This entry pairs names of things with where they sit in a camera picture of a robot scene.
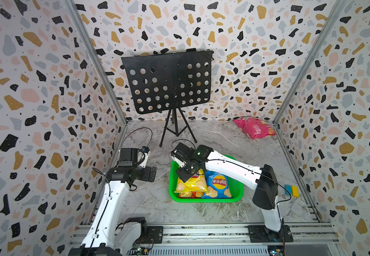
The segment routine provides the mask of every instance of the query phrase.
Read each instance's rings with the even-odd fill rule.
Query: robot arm
[[[129,218],[115,237],[116,224],[121,208],[132,183],[136,180],[153,182],[156,167],[148,167],[149,148],[123,148],[117,166],[106,174],[109,184],[105,184],[104,194],[97,215],[80,248],[71,249],[69,256],[107,255],[119,256],[132,247],[138,238],[147,235],[144,218]]]
[[[266,228],[280,231],[282,220],[277,208],[277,180],[271,166],[251,166],[230,159],[210,147],[199,145],[194,150],[182,143],[171,152],[171,157],[180,165],[176,173],[182,181],[202,168],[227,175],[255,190],[252,201],[261,208]]]

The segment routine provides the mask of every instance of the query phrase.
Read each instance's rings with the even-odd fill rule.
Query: terrazzo patterned wall
[[[348,1],[278,125],[321,219],[370,255],[370,2]]]
[[[206,49],[214,51],[210,101],[182,108],[185,116],[231,120],[254,115],[270,120],[335,1],[75,3],[128,120],[164,120],[167,111],[136,112],[121,57]]]
[[[59,1],[0,1],[0,255],[66,255],[120,121]]]

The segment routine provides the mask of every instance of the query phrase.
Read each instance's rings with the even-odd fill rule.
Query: yellow block
[[[299,188],[296,186],[292,186],[291,193],[293,197],[299,197]]]

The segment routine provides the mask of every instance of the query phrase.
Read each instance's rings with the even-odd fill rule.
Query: tripod leg
[[[179,136],[179,132],[178,132],[178,120],[177,120],[177,117],[176,117],[176,108],[173,109],[173,114],[172,115],[173,115],[173,121],[175,122],[175,135],[176,136]]]
[[[180,109],[180,108],[178,108],[179,109],[179,112],[181,113],[181,115],[182,115],[182,118],[184,119],[184,121],[185,121],[185,124],[186,124],[186,126],[188,126],[188,129],[189,129],[189,132],[191,133],[191,135],[192,135],[192,137],[193,137],[193,140],[195,141],[195,143],[198,143],[198,141],[196,141],[196,139],[195,139],[195,136],[193,135],[193,132],[192,132],[192,130],[191,130],[191,127],[189,126],[189,124],[188,124],[188,121],[186,120],[186,118],[185,118],[185,116],[184,116],[184,114],[182,113],[182,110]]]
[[[166,123],[165,123],[164,132],[162,133],[162,138],[161,138],[160,147],[162,147],[162,142],[164,141],[165,132],[167,131],[167,127],[168,127],[168,123],[169,123],[169,116],[170,116],[170,115],[171,115],[171,110],[169,110],[169,111],[168,111],[167,121],[166,121]]]

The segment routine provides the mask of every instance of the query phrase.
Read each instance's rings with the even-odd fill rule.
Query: pink chip bag
[[[276,135],[272,127],[265,121],[256,117],[245,117],[233,121],[238,125],[239,129],[252,140]]]

